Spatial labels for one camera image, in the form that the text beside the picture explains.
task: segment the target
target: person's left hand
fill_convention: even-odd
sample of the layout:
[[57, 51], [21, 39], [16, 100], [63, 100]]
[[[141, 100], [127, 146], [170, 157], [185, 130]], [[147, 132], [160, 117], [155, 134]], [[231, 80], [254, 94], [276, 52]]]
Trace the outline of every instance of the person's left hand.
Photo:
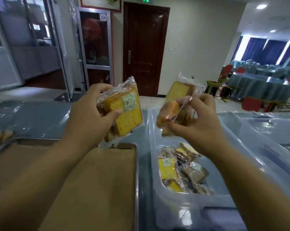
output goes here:
[[122, 110], [113, 110], [101, 117], [97, 110], [97, 100], [101, 92], [112, 89], [112, 85], [98, 83], [86, 95], [72, 105], [61, 141], [71, 147], [89, 152], [108, 133]]

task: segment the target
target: doorway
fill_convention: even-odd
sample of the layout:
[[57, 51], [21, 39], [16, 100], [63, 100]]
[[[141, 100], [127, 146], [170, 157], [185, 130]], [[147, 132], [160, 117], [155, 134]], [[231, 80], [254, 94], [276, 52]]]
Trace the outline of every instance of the doorway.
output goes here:
[[123, 81], [134, 76], [139, 95], [158, 94], [169, 7], [124, 2]]

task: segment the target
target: sticker on glass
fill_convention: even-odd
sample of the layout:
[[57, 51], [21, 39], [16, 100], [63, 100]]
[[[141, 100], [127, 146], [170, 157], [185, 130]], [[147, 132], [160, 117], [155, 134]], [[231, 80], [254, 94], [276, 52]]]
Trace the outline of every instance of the sticker on glass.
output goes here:
[[106, 14], [100, 14], [99, 17], [100, 17], [101, 21], [106, 21], [107, 20], [107, 15]]
[[123, 96], [124, 111], [128, 112], [136, 107], [136, 94], [132, 92], [128, 95]]
[[162, 162], [164, 166], [171, 166], [170, 158], [162, 159]]
[[192, 168], [198, 171], [201, 171], [201, 165], [195, 162], [192, 162]]

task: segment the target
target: brown floor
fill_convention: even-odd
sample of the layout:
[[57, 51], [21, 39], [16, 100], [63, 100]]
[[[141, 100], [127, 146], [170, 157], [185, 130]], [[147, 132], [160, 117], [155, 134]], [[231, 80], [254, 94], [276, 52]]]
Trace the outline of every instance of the brown floor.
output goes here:
[[62, 70], [55, 70], [25, 81], [25, 86], [66, 90]]

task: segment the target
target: red picture frame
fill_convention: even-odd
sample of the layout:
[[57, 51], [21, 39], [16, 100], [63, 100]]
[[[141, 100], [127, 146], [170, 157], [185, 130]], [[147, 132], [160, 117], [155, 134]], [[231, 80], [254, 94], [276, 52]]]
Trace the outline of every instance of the red picture frame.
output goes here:
[[122, 0], [120, 0], [120, 9], [119, 10], [117, 10], [117, 9], [110, 9], [110, 8], [96, 7], [96, 6], [83, 5], [83, 1], [82, 0], [80, 0], [80, 4], [81, 4], [81, 7], [84, 7], [84, 8], [103, 9], [103, 10], [109, 10], [111, 12], [118, 12], [118, 13], [121, 13], [122, 12]]

